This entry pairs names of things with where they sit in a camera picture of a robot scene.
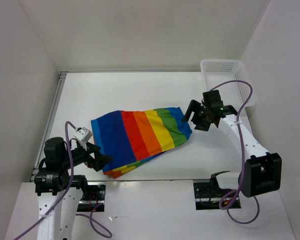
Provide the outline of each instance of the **white plastic basket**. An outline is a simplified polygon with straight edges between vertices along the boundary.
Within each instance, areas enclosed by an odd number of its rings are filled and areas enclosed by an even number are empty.
[[[202,60],[200,63],[205,90],[230,80],[242,80],[251,84],[248,72],[243,62],[230,59],[209,59]],[[224,105],[240,107],[249,96],[249,87],[243,83],[233,82],[218,88]],[[246,107],[255,104],[254,94],[247,103]]]

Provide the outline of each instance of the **rainbow striped cloth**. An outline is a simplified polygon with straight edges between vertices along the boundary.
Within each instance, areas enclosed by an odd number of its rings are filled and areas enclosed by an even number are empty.
[[[185,143],[192,133],[179,107],[114,111],[91,121],[95,144],[113,157],[103,173],[117,178]]]

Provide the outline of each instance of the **striped towel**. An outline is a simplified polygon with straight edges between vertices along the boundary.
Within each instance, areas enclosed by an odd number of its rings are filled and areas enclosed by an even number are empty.
[[[185,143],[192,133],[179,107],[114,111],[91,121],[95,144],[113,157],[103,173],[117,178]]]

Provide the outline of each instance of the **red stripe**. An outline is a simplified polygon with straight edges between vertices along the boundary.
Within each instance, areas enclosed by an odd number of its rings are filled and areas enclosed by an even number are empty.
[[[126,134],[129,138],[130,145],[134,152],[137,161],[148,158],[149,152],[143,141],[142,135],[135,121],[132,111],[121,111],[122,119],[125,127]]]

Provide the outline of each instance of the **cable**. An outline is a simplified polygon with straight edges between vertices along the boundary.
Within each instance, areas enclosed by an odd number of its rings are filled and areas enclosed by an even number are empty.
[[[243,84],[246,84],[249,88],[250,88],[250,93],[249,93],[249,96],[246,98],[246,100],[244,101],[244,103],[242,104],[242,106],[239,108],[239,111],[238,111],[238,113],[237,113],[237,115],[236,115],[236,122],[237,123],[239,123],[239,117],[240,117],[240,114],[241,114],[241,111],[244,109],[244,107],[245,107],[245,105],[248,103],[248,101],[250,100],[250,98],[251,98],[251,96],[252,96],[252,93],[253,93],[253,89],[252,89],[252,86],[251,86],[251,84],[249,84],[248,82],[246,82],[246,81],[241,81],[241,80],[231,80],[231,81],[226,81],[226,82],[224,82],[224,83],[222,83],[222,84],[219,84],[219,85],[217,85],[217,86],[215,86],[214,88],[212,88],[211,89],[211,91],[212,90],[215,90],[216,88],[218,88],[218,87],[220,87],[220,86],[222,86],[222,85],[225,85],[225,84],[229,84],[229,83],[243,83]],[[240,126],[240,124],[237,124],[237,127],[238,127],[238,132],[239,132],[239,136],[240,136],[240,145],[241,145],[241,156],[242,156],[242,166],[241,166],[241,174],[240,174],[240,181],[239,181],[239,186],[238,186],[238,189],[237,190],[233,190],[233,191],[230,191],[230,192],[228,192],[227,194],[225,194],[222,198],[221,198],[221,200],[220,200],[220,202],[219,202],[219,208],[221,209],[221,210],[226,210],[227,211],[227,213],[228,213],[228,215],[229,215],[229,217],[233,220],[233,221],[235,221],[236,223],[239,223],[239,224],[249,224],[249,223],[251,223],[251,222],[253,222],[254,220],[256,220],[257,219],[257,217],[259,216],[259,213],[260,213],[260,205],[259,205],[259,202],[258,202],[258,200],[256,199],[256,197],[254,196],[253,198],[254,198],[254,200],[255,200],[255,202],[256,202],[256,206],[257,206],[257,211],[256,211],[256,215],[254,216],[254,218],[253,219],[251,219],[250,221],[238,221],[238,220],[236,220],[236,219],[234,219],[232,216],[231,216],[231,214],[230,214],[230,212],[229,212],[229,208],[235,203],[235,200],[236,200],[236,198],[239,196],[239,193],[240,193],[240,191],[241,191],[241,189],[242,189],[242,185],[243,185],[243,179],[244,179],[244,164],[245,164],[245,155],[244,155],[244,142],[243,142],[243,135],[242,135],[242,130],[241,130],[241,126]],[[226,197],[228,197],[229,195],[231,195],[231,194],[234,194],[234,197],[232,198],[232,200],[226,205],[226,206],[222,206],[222,203],[224,202],[224,200],[226,199]]]
[[[90,224],[91,224],[91,227],[93,228],[93,230],[97,233],[97,234],[99,234],[99,235],[101,235],[101,236],[103,236],[103,237],[105,237],[105,238],[111,238],[113,235],[112,235],[112,233],[111,233],[111,231],[110,230],[108,230],[105,226],[103,226],[102,224],[100,224],[98,221],[96,221],[93,217],[92,217],[92,215],[93,215],[93,212],[94,212],[94,210],[98,207],[98,206],[100,206],[100,205],[102,205],[101,203],[100,204],[96,204],[96,206],[92,209],[92,211],[91,211],[91,214],[88,216],[88,215],[85,215],[85,214],[82,214],[82,213],[78,213],[78,214],[76,214],[76,216],[82,216],[82,217],[85,217],[85,218],[87,218],[87,219],[89,219],[90,220]],[[101,228],[103,228],[105,231],[107,231],[107,233],[109,234],[109,236],[108,235],[105,235],[105,234],[103,234],[103,233],[101,233],[100,231],[98,231],[95,227],[94,227],[94,225],[93,225],[93,222],[95,222],[97,225],[99,225]]]
[[[70,158],[70,166],[71,166],[71,176],[70,176],[69,184],[66,187],[66,189],[65,189],[64,193],[62,194],[62,196],[60,196],[60,198],[55,201],[55,203],[50,207],[50,209],[46,211],[45,216],[41,217],[36,223],[34,223],[31,227],[29,227],[27,230],[25,230],[22,234],[20,234],[14,240],[19,240],[24,235],[26,235],[29,231],[31,231],[33,228],[35,228],[38,224],[40,224],[46,218],[46,216],[51,211],[53,211],[54,208],[61,202],[61,200],[65,197],[66,193],[69,191],[69,189],[72,185],[73,178],[74,178],[74,162],[73,162],[73,157],[72,157],[72,153],[71,153],[71,144],[70,144],[70,140],[69,140],[68,125],[70,125],[74,129],[77,129],[77,128],[70,121],[67,121],[65,123],[65,139],[66,139],[66,145],[67,145],[67,150],[68,150],[68,154],[69,154],[69,158]]]

